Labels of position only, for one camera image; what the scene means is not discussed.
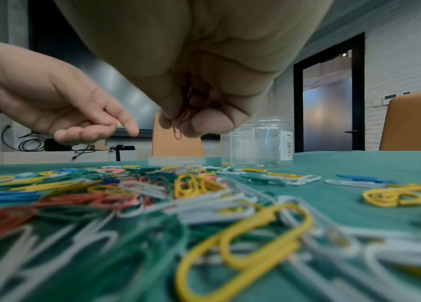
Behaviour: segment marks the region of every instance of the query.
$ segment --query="chair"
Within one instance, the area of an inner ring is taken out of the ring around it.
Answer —
[[[391,100],[380,151],[421,151],[421,92]]]
[[[205,156],[200,138],[188,138],[179,130],[174,134],[173,129],[163,129],[159,124],[159,113],[154,118],[152,134],[152,156]]]

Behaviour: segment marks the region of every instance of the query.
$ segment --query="white sticker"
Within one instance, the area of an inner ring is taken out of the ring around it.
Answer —
[[[293,133],[280,131],[280,160],[293,160]]]

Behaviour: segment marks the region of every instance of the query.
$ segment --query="ceiling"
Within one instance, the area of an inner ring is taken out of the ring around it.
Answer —
[[[389,2],[390,0],[335,0],[330,11],[311,36],[308,43],[315,41],[330,32],[361,17],[368,11]]]

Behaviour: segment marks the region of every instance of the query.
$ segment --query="table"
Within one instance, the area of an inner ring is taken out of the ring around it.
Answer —
[[[207,165],[219,165],[219,158],[209,158]],[[112,163],[76,163],[54,165],[3,165],[0,175],[23,172],[41,172],[60,168],[85,168],[112,165]],[[147,165],[146,161],[118,162],[115,165]],[[276,195],[292,195],[304,199],[336,223],[349,227],[421,232],[412,222],[421,219],[421,207],[377,208],[364,203],[361,194],[366,189],[332,186],[323,183],[335,179],[336,174],[371,176],[394,179],[401,183],[421,184],[421,152],[311,152],[294,156],[290,168],[270,169],[269,172],[298,175],[320,175],[322,180],[298,187],[259,186],[260,191],[271,191]],[[234,272],[224,267],[206,267],[191,270],[189,285],[196,292],[209,292]],[[174,301],[172,292],[155,295],[159,302]],[[295,278],[287,268],[277,267],[238,295],[234,301],[320,301],[321,297]]]

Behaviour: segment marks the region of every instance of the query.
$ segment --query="tan leather chair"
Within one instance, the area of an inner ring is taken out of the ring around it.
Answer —
[[[421,151],[421,92],[391,100],[381,151]]]
[[[205,156],[204,147],[200,138],[188,138],[179,130],[174,135],[173,129],[163,129],[159,125],[159,113],[154,118],[154,131],[152,134],[152,156]]]

